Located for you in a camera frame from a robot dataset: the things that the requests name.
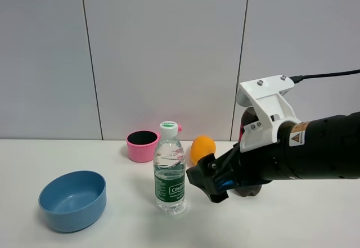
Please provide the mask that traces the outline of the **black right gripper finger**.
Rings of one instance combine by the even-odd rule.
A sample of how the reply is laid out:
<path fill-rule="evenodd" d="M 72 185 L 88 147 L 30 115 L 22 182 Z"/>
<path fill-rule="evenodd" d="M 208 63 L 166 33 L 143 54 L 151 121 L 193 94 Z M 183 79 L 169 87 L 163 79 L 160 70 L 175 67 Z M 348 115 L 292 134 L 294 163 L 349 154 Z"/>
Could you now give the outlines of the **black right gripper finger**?
<path fill-rule="evenodd" d="M 206 155 L 198 166 L 204 176 L 213 179 L 233 179 L 240 171 L 240 143 L 237 142 L 233 148 L 218 158 L 214 154 Z"/>

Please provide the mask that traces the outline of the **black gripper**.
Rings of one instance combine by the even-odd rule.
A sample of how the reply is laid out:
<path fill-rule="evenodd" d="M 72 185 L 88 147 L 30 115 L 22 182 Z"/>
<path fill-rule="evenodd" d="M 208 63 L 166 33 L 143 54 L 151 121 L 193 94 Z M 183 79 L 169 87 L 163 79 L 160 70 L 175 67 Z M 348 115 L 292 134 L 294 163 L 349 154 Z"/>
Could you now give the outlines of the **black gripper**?
<path fill-rule="evenodd" d="M 359 115 L 338 115 L 280 126 L 274 144 L 227 152 L 238 186 L 280 180 L 358 179 Z"/>

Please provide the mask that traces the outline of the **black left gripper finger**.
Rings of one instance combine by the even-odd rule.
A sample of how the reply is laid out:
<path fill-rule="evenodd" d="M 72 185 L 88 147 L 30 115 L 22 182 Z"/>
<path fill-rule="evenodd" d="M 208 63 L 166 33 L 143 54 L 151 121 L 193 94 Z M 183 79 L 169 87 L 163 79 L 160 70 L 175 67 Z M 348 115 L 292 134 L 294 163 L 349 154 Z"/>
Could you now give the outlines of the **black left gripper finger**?
<path fill-rule="evenodd" d="M 220 203 L 228 198 L 226 191 L 220 191 L 217 188 L 209 170 L 194 166 L 187 169 L 186 174 L 189 183 L 202 190 L 212 203 Z"/>

